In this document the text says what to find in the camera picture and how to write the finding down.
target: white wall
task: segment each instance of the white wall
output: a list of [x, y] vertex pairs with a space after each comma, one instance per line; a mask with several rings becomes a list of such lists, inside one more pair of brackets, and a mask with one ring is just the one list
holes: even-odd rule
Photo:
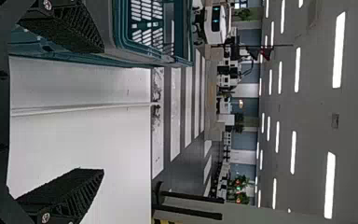
[[261, 21], [234, 21], [232, 26], [237, 27], [239, 30], [254, 30], [261, 29]]
[[[10, 58], [10, 69], [13, 108], [150, 102], [147, 69], [23, 58]], [[150, 223], [149, 106], [12, 117], [10, 131], [15, 198], [74, 168], [104, 169], [82, 224]]]
[[258, 83], [242, 83], [233, 90], [235, 93], [233, 97], [243, 98], [257, 98], [258, 97]]
[[231, 149], [230, 162], [238, 164], [255, 165], [255, 151], [253, 150], [236, 150]]

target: grey floor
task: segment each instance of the grey floor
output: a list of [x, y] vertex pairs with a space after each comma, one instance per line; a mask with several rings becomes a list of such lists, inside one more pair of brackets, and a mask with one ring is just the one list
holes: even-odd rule
[[[206, 179], [209, 179], [211, 175], [214, 175], [217, 169], [217, 162], [221, 155], [219, 152], [221, 151], [221, 147], [217, 143], [213, 143], [213, 146], [211, 147], [211, 150], [208, 152], [208, 154], [204, 155], [204, 142], [205, 142], [205, 132], [207, 132], [207, 123], [212, 123], [210, 121], [211, 116], [208, 114], [211, 113], [208, 108], [210, 107], [209, 102], [213, 101], [213, 99], [210, 99], [208, 92], [210, 89], [215, 88], [215, 83], [212, 83], [211, 79], [213, 77], [208, 72], [205, 75], [205, 99], [204, 102], [201, 100], [201, 93], [195, 94], [196, 87], [196, 69], [202, 68], [202, 60], [198, 62], [198, 65], [195, 65], [191, 71], [192, 71], [192, 80], [191, 80], [191, 90], [186, 85], [186, 79], [188, 76], [186, 75], [186, 69], [181, 69], [180, 72], [180, 134], [179, 136], [172, 136], [171, 135], [171, 124], [172, 124], [172, 76], [178, 75], [178, 74], [172, 74], [171, 68], [165, 68], [164, 69], [164, 86], [163, 86], [163, 169], [161, 173], [159, 173], [155, 178], [153, 178], [152, 185], [156, 185], [159, 181], [163, 181], [164, 185], [163, 188], [166, 190], [171, 189], [175, 192], [183, 192], [183, 193], [189, 193], [189, 194], [197, 194], [197, 195], [203, 195], [207, 182], [204, 182], [205, 176], [204, 176], [204, 168], [206, 166], [206, 163], [208, 162], [209, 158], [212, 157], [212, 168], [211, 172], [209, 172], [208, 177]], [[206, 71], [210, 69], [210, 63], [206, 62]], [[200, 71], [200, 87], [198, 88], [199, 91], [202, 90], [202, 79], [203, 79], [203, 71]], [[188, 91], [191, 91], [191, 97], [186, 97], [186, 93]], [[200, 98], [199, 103], [196, 105], [196, 95]], [[187, 114], [186, 114], [186, 101], [190, 99], [192, 102], [191, 106], [191, 122], [190, 127], [186, 124]], [[205, 119], [203, 120], [200, 116], [200, 119], [197, 120], [199, 122], [199, 125], [197, 128], [199, 128], [199, 135], [196, 136], [195, 132], [195, 122], [196, 122], [196, 106], [198, 106], [198, 112], [201, 113], [202, 107], [205, 108]], [[201, 128], [201, 123], [205, 122], [205, 131]], [[190, 139], [191, 143], [186, 146], [186, 132], [190, 132]], [[171, 161], [171, 147], [172, 141], [179, 141], [180, 144], [180, 153], [177, 157], [174, 158], [173, 161]]]
[[[271, 207], [272, 181], [277, 178], [277, 209], [324, 215], [327, 152], [337, 156], [333, 218], [358, 223], [358, 1], [317, 1], [316, 25], [308, 27], [313, 9], [310, 0], [286, 0], [285, 30], [280, 33], [281, 1], [269, 1], [264, 36], [270, 39], [275, 21], [275, 44], [294, 44], [274, 52], [264, 63], [260, 114], [271, 116], [271, 140], [259, 135], [264, 149], [264, 169], [258, 170], [261, 205]], [[332, 88], [336, 18], [347, 12], [342, 87]], [[296, 47], [301, 47], [299, 93], [294, 92]], [[278, 64], [283, 62], [282, 94], [277, 94]], [[272, 95], [268, 95], [269, 69], [273, 70]], [[338, 129], [332, 114], [339, 114]], [[281, 123], [280, 151], [275, 153], [276, 121]], [[291, 175], [291, 132], [297, 131], [296, 172]]]

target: fluorescent light panel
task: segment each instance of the fluorescent light panel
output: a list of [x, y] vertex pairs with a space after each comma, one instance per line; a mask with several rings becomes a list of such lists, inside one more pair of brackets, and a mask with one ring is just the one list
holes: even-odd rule
[[261, 96], [261, 88], [263, 85], [263, 79], [260, 78], [260, 82], [258, 83], [258, 95]]
[[267, 0], [267, 3], [266, 3], [266, 18], [269, 17], [269, 0]]
[[257, 207], [261, 205], [261, 189], [258, 191], [258, 200], [257, 200]]
[[272, 94], [272, 69], [269, 69], [268, 94]]
[[276, 132], [276, 136], [275, 136], [275, 152], [278, 153], [279, 152], [279, 134], [280, 134], [280, 128], [281, 128], [281, 124], [279, 121], [277, 121], [277, 132]]
[[300, 83], [300, 62], [301, 62], [301, 48], [296, 50], [296, 79], [295, 79], [295, 92], [299, 90]]
[[342, 63], [344, 57], [344, 42], [345, 42], [345, 19], [346, 12], [342, 12], [337, 17], [336, 23], [336, 42], [334, 49], [334, 64], [333, 64], [333, 88], [341, 87], [342, 78]]
[[271, 46], [274, 45], [274, 33], [275, 33], [275, 23], [271, 22]]
[[269, 141], [269, 129], [271, 127], [271, 117], [268, 116], [267, 118], [267, 141]]
[[275, 209], [277, 203], [277, 178], [274, 178], [274, 184], [272, 187], [272, 209]]
[[281, 8], [281, 34], [284, 32], [284, 11], [286, 10], [286, 1], [282, 0], [282, 8]]
[[264, 118], [266, 115], [263, 113], [261, 114], [261, 133], [264, 133]]
[[255, 193], [257, 193], [258, 176], [255, 177]]
[[297, 132], [292, 132], [292, 156], [290, 159], [290, 173], [292, 175], [295, 174], [295, 166], [296, 166], [296, 144], [297, 144]]
[[259, 153], [260, 144], [257, 142], [257, 149], [255, 150], [255, 158], [258, 160], [258, 153]]
[[260, 150], [260, 170], [263, 170], [263, 150]]
[[324, 217], [333, 217], [334, 203], [334, 181], [336, 175], [336, 155], [331, 152], [327, 154], [326, 188], [324, 195]]
[[282, 62], [279, 62], [278, 94], [282, 93]]

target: white ceiling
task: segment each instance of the white ceiling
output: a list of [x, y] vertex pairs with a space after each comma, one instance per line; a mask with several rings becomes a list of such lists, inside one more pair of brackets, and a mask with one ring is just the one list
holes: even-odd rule
[[[275, 21], [275, 45], [271, 62], [261, 70], [261, 113], [271, 116], [271, 139], [260, 133], [264, 149], [263, 171], [258, 171], [262, 206], [271, 207], [272, 181], [278, 179], [277, 209], [324, 215], [327, 152], [337, 155], [333, 218], [358, 221], [358, 0], [320, 0], [319, 20], [307, 28], [308, 5], [286, 0], [285, 30], [280, 33], [281, 0], [269, 0], [269, 17], [263, 21], [270, 38]], [[332, 89], [336, 18], [347, 11], [346, 40], [341, 89]], [[299, 93], [294, 91], [296, 47], [301, 47]], [[278, 66], [283, 62], [282, 95], [278, 95]], [[269, 69], [273, 69], [272, 95], [268, 95]], [[339, 129], [331, 127], [338, 113]], [[279, 154], [275, 153], [276, 121], [281, 122]], [[291, 131], [297, 131], [296, 173], [290, 174]]]

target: machine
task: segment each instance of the machine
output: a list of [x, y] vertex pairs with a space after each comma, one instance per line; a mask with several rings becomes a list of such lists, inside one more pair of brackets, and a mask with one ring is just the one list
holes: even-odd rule
[[195, 45], [218, 45], [226, 42], [231, 20], [226, 10], [230, 11], [229, 5], [195, 8], [196, 18], [193, 22], [193, 32], [197, 33]]
[[217, 96], [216, 101], [218, 114], [231, 114], [232, 105], [230, 97]]
[[192, 0], [33, 2], [12, 29], [11, 55], [119, 67], [193, 64]]

